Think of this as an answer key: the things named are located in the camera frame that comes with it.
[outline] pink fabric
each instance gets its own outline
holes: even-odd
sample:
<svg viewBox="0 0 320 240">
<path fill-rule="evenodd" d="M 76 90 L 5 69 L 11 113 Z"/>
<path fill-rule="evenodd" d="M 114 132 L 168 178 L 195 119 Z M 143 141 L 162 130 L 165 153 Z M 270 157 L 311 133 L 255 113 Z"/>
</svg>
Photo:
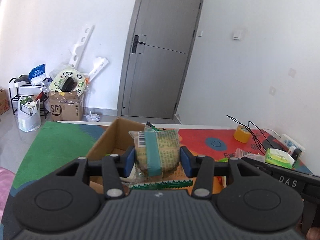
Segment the pink fabric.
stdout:
<svg viewBox="0 0 320 240">
<path fill-rule="evenodd" d="M 15 174 L 0 167 L 0 222 Z"/>
</svg>

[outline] gray door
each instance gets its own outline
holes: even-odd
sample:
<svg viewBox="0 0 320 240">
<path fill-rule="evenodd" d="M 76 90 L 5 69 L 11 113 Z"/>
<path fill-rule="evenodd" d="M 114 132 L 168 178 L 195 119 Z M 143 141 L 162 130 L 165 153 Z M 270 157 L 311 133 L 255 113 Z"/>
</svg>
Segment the gray door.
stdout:
<svg viewBox="0 0 320 240">
<path fill-rule="evenodd" d="M 124 87 L 122 115 L 173 117 L 195 35 L 200 2 L 141 1 Z"/>
</svg>

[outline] brown box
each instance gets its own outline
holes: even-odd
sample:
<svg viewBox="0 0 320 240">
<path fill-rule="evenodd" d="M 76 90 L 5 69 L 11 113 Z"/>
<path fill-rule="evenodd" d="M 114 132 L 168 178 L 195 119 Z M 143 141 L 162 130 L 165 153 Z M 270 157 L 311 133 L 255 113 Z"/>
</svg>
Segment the brown box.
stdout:
<svg viewBox="0 0 320 240">
<path fill-rule="evenodd" d="M 49 92 L 49 103 L 53 121 L 81 121 L 83 95 L 77 92 Z"/>
<path fill-rule="evenodd" d="M 122 155 L 129 146 L 134 145 L 129 131 L 143 131 L 144 127 L 142 123 L 123 118 L 115 119 L 88 152 L 88 160 L 99 161 L 107 153 Z M 102 177 L 90 177 L 90 180 L 90 187 L 99 193 L 103 191 Z"/>
<path fill-rule="evenodd" d="M 9 110 L 7 94 L 4 89 L 0 90 L 0 115 Z"/>
</svg>

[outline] door frame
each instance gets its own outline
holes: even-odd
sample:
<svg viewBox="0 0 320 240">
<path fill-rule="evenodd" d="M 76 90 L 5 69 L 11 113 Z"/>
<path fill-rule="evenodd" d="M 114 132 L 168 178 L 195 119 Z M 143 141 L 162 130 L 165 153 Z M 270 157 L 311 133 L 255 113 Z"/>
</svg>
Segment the door frame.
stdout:
<svg viewBox="0 0 320 240">
<path fill-rule="evenodd" d="M 138 20 L 138 13 L 139 13 L 139 10 L 140 10 L 141 2 L 142 2 L 142 0 L 136 0 L 135 1 L 134 7 L 133 7 L 132 16 L 131 16 L 131 20 L 130 20 L 129 31 L 128 31 L 127 41 L 126 41 L 126 45 L 125 45 L 125 50 L 124 50 L 124 58 L 123 58 L 123 63 L 122 63 L 121 77 L 120 77 L 118 105 L 117 105 L 118 106 L 117 116 L 121 116 L 121 112 L 122 112 L 122 105 L 123 105 L 123 99 L 124 99 L 124 87 L 125 87 L 125 81 L 126 81 L 126 78 L 127 78 L 128 64 L 129 64 L 129 59 L 130 59 L 130 54 L 131 54 L 131 46 L 132 46 L 134 31 L 135 31 L 135 28 L 136 28 L 136 23 L 137 23 L 137 20 Z M 182 93 L 182 88 L 183 88 L 183 85 L 184 85 L 184 81 L 185 81 L 185 78 L 186 78 L 186 75 L 187 75 L 187 70 L 188 70 L 188 66 L 189 66 L 189 62 L 190 62 L 190 58 L 191 58 L 191 52 L 192 52 L 193 45 L 195 43 L 195 39 L 196 39 L 196 36 L 197 36 L 196 34 L 197 34 L 200 15 L 201 15 L 201 10 L 202 10 L 202 6 L 203 6 L 203 0 L 201 0 L 200 3 L 201 3 L 201 5 L 200 5 L 199 11 L 198 11 L 198 15 L 197 15 L 197 19 L 196 19 L 196 25 L 195 25 L 195 35 L 191 40 L 191 45 L 190 45 L 190 49 L 189 49 L 189 53 L 188 53 L 187 63 L 186 63 L 186 66 L 185 66 L 185 70 L 183 72 L 183 76 L 182 76 L 182 80 L 181 80 L 181 84 L 180 84 L 180 88 L 179 88 L 179 93 L 178 93 L 178 97 L 177 97 L 177 101 L 176 101 L 176 107 L 175 107 L 174 112 L 172 114 L 172 119 L 173 119 L 175 113 L 177 112 L 180 96 L 181 96 L 181 93 Z"/>
</svg>

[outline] wall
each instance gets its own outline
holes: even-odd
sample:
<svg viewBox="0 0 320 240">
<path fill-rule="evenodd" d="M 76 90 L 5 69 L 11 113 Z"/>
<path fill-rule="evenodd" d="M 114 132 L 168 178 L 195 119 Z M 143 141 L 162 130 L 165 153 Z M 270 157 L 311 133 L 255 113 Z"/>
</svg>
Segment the wall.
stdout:
<svg viewBox="0 0 320 240">
<path fill-rule="evenodd" d="M 251 120 L 305 146 L 303 160 L 320 174 L 319 5 L 320 0 L 204 0 L 203 36 L 195 41 L 177 110 L 182 123 L 235 126 L 226 114 Z M 231 38 L 236 29 L 244 31 L 241 41 Z"/>
<path fill-rule="evenodd" d="M 116 109 L 124 48 L 135 0 L 2 0 L 0 5 L 0 85 L 46 63 L 49 73 L 68 63 L 69 49 L 86 24 L 95 30 L 79 70 L 95 56 L 107 67 L 92 82 L 88 107 Z"/>
</svg>

